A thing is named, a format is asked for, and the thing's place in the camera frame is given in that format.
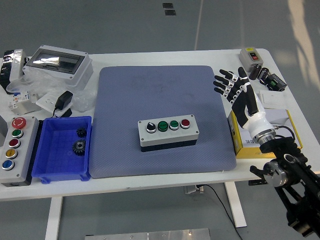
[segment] gray foam pad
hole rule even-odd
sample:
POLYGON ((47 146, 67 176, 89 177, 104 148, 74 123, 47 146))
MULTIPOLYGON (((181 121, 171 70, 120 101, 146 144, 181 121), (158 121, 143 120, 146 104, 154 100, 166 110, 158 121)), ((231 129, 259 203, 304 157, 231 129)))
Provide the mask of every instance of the gray foam pad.
POLYGON ((100 72, 92 124, 93 178, 228 171, 236 156, 209 66, 114 66, 100 72), (141 152, 138 121, 193 114, 196 145, 141 152))

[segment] table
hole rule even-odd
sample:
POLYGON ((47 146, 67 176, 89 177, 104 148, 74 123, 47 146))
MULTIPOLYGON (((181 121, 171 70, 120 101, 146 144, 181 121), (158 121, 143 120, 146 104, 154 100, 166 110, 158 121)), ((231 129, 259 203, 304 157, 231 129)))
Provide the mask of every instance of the table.
MULTIPOLYGON (((272 73, 275 73, 281 79, 284 79, 271 54, 267 50, 261 48, 258 48, 257 51, 264 61, 263 66, 266 66, 272 73)), ((90 58, 92 59, 93 74, 85 89, 97 89, 100 70, 102 68, 111 66, 203 65, 212 67, 215 74, 218 74, 220 69, 237 73, 238 67, 241 66, 239 54, 240 49, 92 54, 90 55, 90 58)), ((256 93, 259 90, 266 89, 257 80, 251 81, 251 84, 256 93)), ((291 93, 289 86, 287 86, 286 90, 283 92, 283 95, 286 101, 287 109, 290 112, 303 144, 302 153, 308 158, 308 164, 312 166, 311 169, 316 174, 320 174, 320 161, 318 161, 320 145, 310 126, 308 125, 306 118, 300 110, 293 94, 291 93)), ((10 96, 6 95, 2 89, 0 91, 0 96, 3 101, 7 101, 10 98, 10 96)), ((222 102, 225 109, 225 115, 227 117, 231 111, 231 105, 225 98, 222 99, 222 102)), ((0 106, 0 115, 7 122, 10 122, 15 116, 5 104, 1 104, 0 106)), ((82 115, 90 115, 94 117, 94 109, 84 113, 74 112, 72 116, 75 117, 82 115)), ((51 117, 50 114, 45 110, 28 113, 27 116, 35 116, 39 120, 51 117)), ((255 165, 257 168, 261 169, 268 161, 268 159, 238 159, 237 166, 234 170, 223 172, 114 177, 90 179, 86 182, 82 182, 80 180, 71 180, 68 181, 67 184, 65 181, 58 181, 44 185, 39 179, 33 179, 30 186, 5 187, 0 185, 0 201, 52 198, 51 207, 55 206, 55 209, 61 209, 63 196, 211 183, 227 183, 227 188, 232 188, 232 191, 228 192, 234 193, 236 189, 232 182, 257 179, 257 176, 249 171, 250 166, 255 165)), ((56 211, 50 210, 48 221, 48 229, 52 229, 53 231, 56 229, 54 227, 49 227, 49 225, 59 226, 60 217, 60 215, 58 217, 53 215, 50 218, 51 214, 54 214, 55 212, 56 211)))

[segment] blue plastic bin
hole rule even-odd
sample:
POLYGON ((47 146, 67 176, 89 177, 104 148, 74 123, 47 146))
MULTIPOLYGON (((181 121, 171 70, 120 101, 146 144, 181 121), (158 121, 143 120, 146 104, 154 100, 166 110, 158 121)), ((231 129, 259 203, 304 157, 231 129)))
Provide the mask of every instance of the blue plastic bin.
POLYGON ((36 152, 32 177, 43 184, 51 181, 88 181, 91 116, 47 118, 43 121, 41 137, 36 152), (85 128, 85 137, 79 137, 77 129, 85 128), (85 139, 85 153, 76 155, 73 144, 85 139))

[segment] metal gear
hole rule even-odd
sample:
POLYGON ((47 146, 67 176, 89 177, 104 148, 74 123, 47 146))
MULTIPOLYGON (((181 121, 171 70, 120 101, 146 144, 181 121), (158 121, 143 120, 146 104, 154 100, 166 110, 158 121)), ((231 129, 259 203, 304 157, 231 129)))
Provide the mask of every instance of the metal gear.
POLYGON ((86 149, 86 140, 84 139, 76 141, 72 146, 73 152, 78 156, 85 155, 85 149, 86 149))
POLYGON ((87 136, 87 130, 84 127, 80 127, 77 129, 76 134, 78 134, 79 138, 83 138, 87 136))

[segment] blue button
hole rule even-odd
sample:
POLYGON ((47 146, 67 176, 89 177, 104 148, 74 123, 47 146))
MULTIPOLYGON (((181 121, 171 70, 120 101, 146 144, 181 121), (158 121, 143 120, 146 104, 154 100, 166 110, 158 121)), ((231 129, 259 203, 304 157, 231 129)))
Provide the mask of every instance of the blue button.
POLYGON ((9 171, 11 169, 13 169, 15 166, 15 162, 12 161, 12 160, 5 160, 3 163, 2 163, 2 169, 3 170, 6 170, 6 171, 9 171))

